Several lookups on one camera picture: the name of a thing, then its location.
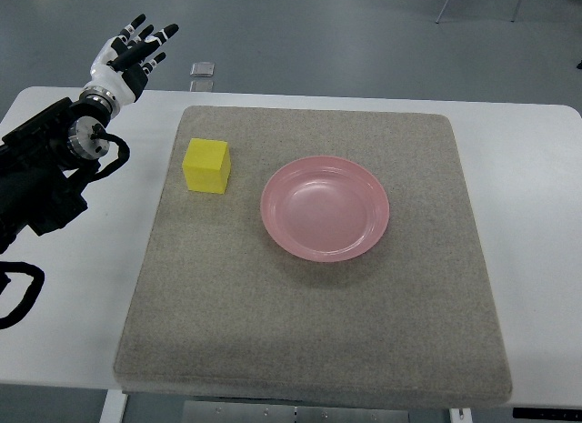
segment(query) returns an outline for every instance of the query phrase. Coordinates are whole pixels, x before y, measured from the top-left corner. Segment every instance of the table leg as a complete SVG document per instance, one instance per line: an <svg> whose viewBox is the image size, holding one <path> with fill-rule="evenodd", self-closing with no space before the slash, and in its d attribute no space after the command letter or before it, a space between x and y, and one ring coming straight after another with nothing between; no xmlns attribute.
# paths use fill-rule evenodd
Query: table leg
<svg viewBox="0 0 582 423"><path fill-rule="evenodd" d="M438 22L440 21L440 17L441 17L441 16L443 16L443 13L445 12L445 9L447 9L448 2L449 2L449 1L450 1L450 0L446 0L446 1L445 1L445 5L444 5L444 6L443 6L443 8L440 10L440 14L438 15L438 18L436 19L435 23L437 23L437 24L438 24Z"/></svg>
<svg viewBox="0 0 582 423"><path fill-rule="evenodd" d="M127 395L120 389L110 389L105 397L99 423L121 423L124 418Z"/></svg>
<svg viewBox="0 0 582 423"><path fill-rule="evenodd" d="M513 13L513 18L511 18L511 22L514 23L516 21L517 18L517 13L519 12L519 8L521 7L521 1L522 0L517 0L517 6L516 6L516 10Z"/></svg>
<svg viewBox="0 0 582 423"><path fill-rule="evenodd" d="M473 423L473 417L471 417L471 409L450 409L448 411L451 416L451 423Z"/></svg>

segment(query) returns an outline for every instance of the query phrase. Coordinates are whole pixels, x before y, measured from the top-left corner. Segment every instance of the white table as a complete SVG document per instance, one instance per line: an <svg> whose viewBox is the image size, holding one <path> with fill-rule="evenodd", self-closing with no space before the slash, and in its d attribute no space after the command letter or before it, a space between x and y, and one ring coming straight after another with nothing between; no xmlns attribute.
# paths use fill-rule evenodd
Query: white table
<svg viewBox="0 0 582 423"><path fill-rule="evenodd" d="M26 89L0 124L0 136L79 93ZM0 332L0 382L119 388L112 375L117 341L173 137L192 105L447 116L506 343L514 381L509 404L582 407L582 120L566 106L146 91L108 127L127 141L132 156L87 188L89 209L52 234L37 237L26 229L3 255L40 266L46 281L26 319ZM26 285L13 280L0 297L0 315Z"/></svg>

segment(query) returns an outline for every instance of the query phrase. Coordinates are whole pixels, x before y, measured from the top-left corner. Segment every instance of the pink plate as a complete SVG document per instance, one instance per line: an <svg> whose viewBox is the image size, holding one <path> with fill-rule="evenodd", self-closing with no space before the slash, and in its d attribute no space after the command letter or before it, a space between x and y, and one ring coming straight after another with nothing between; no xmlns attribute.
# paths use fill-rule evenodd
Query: pink plate
<svg viewBox="0 0 582 423"><path fill-rule="evenodd" d="M287 252L317 262L363 254L388 225L386 192L365 168L335 156L311 156L280 168L266 183L261 217Z"/></svg>

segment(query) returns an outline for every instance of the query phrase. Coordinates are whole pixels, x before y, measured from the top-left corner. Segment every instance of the yellow cube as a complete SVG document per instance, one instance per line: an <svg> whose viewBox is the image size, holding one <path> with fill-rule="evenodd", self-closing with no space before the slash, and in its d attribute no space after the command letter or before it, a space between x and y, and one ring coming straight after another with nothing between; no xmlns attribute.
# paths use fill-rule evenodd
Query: yellow cube
<svg viewBox="0 0 582 423"><path fill-rule="evenodd" d="M193 138L182 161L188 189L224 194L230 174L230 155L226 141Z"/></svg>

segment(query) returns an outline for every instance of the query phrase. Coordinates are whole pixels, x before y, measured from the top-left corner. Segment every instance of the black cable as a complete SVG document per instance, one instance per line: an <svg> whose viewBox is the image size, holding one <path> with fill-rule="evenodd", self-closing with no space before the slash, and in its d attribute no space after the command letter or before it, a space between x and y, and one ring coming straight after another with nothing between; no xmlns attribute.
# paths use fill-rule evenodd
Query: black cable
<svg viewBox="0 0 582 423"><path fill-rule="evenodd" d="M26 264L26 262L4 262L0 261L0 294L10 283L10 278L6 273L24 273L32 277L33 281L22 297L22 301L6 317L0 318L0 329L7 329L14 326L28 314L33 307L40 290L45 283L45 273L37 266Z"/></svg>
<svg viewBox="0 0 582 423"><path fill-rule="evenodd" d="M582 409L513 408L513 418L545 421L582 421Z"/></svg>
<svg viewBox="0 0 582 423"><path fill-rule="evenodd" d="M91 182L103 179L117 171L123 164L129 160L129 146L127 143L121 139L119 136L108 134L102 127L91 135L91 139L104 139L117 144L117 159L112 163L108 164L99 173L95 173Z"/></svg>

